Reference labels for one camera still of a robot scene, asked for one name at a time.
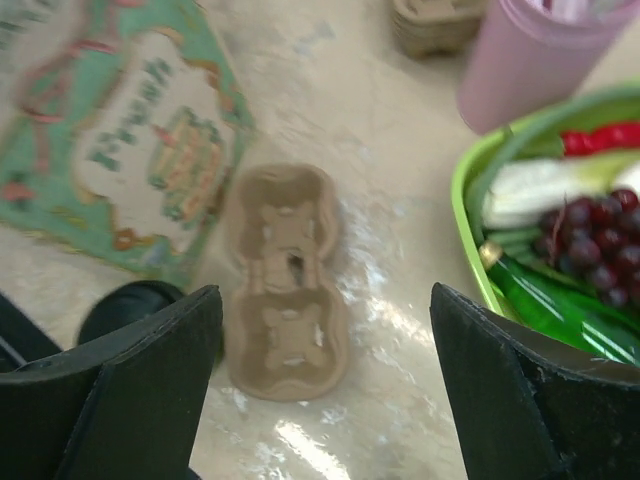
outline white leek stalk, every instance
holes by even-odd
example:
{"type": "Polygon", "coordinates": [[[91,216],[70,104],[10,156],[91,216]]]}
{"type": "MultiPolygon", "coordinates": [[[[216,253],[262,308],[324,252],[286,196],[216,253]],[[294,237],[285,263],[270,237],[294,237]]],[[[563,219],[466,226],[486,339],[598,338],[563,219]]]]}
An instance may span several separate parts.
{"type": "Polygon", "coordinates": [[[628,189],[640,195],[640,162],[625,168],[613,181],[611,189],[628,189]]]}
{"type": "Polygon", "coordinates": [[[638,151],[630,150],[587,159],[541,158],[507,164],[484,199],[484,226],[504,229],[533,225],[542,214],[565,202],[607,193],[616,176],[638,160],[638,151]]]}

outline bottle cap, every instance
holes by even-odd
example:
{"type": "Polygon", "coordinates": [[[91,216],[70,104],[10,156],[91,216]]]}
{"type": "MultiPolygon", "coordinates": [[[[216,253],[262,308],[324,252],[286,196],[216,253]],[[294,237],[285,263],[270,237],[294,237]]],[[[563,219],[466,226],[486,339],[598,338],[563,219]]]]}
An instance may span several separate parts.
{"type": "Polygon", "coordinates": [[[480,261],[482,262],[482,268],[485,270],[489,270],[493,267],[500,257],[502,257],[502,247],[497,243],[493,242],[485,242],[478,249],[478,254],[480,255],[480,261]]]}

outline red grape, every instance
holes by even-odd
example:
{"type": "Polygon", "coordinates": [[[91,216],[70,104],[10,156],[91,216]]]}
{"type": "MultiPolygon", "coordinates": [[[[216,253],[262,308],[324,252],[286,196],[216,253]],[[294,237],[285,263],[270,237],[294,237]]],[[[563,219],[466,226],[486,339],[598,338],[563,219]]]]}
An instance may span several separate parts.
{"type": "Polygon", "coordinates": [[[627,245],[623,247],[616,255],[615,267],[622,274],[640,270],[640,246],[627,245]]]}
{"type": "Polygon", "coordinates": [[[600,248],[590,238],[574,240],[568,253],[571,261],[578,268],[595,267],[602,260],[600,248]]]}
{"type": "Polygon", "coordinates": [[[629,294],[622,287],[614,287],[602,292],[599,297],[602,303],[614,308],[622,308],[629,302],[629,294]]]}
{"type": "Polygon", "coordinates": [[[594,225],[609,227],[622,212],[622,205],[615,198],[606,197],[595,203],[591,209],[591,221],[594,225]]]}
{"type": "Polygon", "coordinates": [[[587,281],[593,285],[596,290],[606,292],[616,286],[618,283],[618,276],[612,268],[603,264],[589,272],[587,275],[587,281]]]}
{"type": "Polygon", "coordinates": [[[538,226],[542,229],[543,232],[551,233],[553,231],[553,227],[556,226],[556,222],[558,221],[559,216],[560,212],[558,212],[558,210],[547,212],[540,218],[538,226]]]}
{"type": "Polygon", "coordinates": [[[622,215],[619,223],[620,228],[625,232],[635,235],[640,234],[640,208],[636,208],[622,215]]]}
{"type": "Polygon", "coordinates": [[[596,232],[594,240],[600,247],[600,250],[605,255],[611,255],[616,253],[622,248],[628,241],[627,236],[620,233],[613,228],[605,228],[596,232]]]}
{"type": "Polygon", "coordinates": [[[581,198],[571,202],[565,207],[564,220],[572,227],[584,227],[589,225],[591,214],[591,201],[581,198]]]}
{"type": "Polygon", "coordinates": [[[620,202],[623,212],[630,212],[638,206],[638,196],[633,190],[626,188],[616,190],[611,193],[611,197],[620,202]]]}
{"type": "Polygon", "coordinates": [[[591,231],[588,228],[578,227],[574,228],[571,225],[564,225],[560,230],[560,238],[562,239],[562,243],[569,246],[573,242],[582,240],[585,238],[590,238],[591,231]]]}
{"type": "Polygon", "coordinates": [[[558,245],[553,243],[551,235],[543,235],[533,242],[533,250],[544,259],[549,259],[558,252],[558,245]]]}
{"type": "Polygon", "coordinates": [[[572,277],[577,277],[579,275],[579,271],[571,261],[568,253],[563,253],[558,257],[556,268],[565,275],[570,275],[572,277]]]}

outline green bottle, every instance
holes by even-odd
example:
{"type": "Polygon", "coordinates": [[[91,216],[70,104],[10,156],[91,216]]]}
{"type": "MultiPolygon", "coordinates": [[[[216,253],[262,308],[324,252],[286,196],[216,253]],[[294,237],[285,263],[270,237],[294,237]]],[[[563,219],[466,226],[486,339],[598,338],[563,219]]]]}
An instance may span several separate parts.
{"type": "Polygon", "coordinates": [[[640,367],[640,325],[623,312],[572,290],[487,242],[479,250],[491,281],[527,327],[595,355],[640,367]]]}

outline red chili pepper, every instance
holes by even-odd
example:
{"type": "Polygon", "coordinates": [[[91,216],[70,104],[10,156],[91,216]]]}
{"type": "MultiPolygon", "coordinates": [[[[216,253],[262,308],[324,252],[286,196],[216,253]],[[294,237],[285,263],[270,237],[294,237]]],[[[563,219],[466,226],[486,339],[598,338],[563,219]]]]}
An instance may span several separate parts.
{"type": "Polygon", "coordinates": [[[614,148],[640,148],[640,122],[624,122],[591,133],[567,131],[561,135],[565,157],[583,157],[614,148]]]}

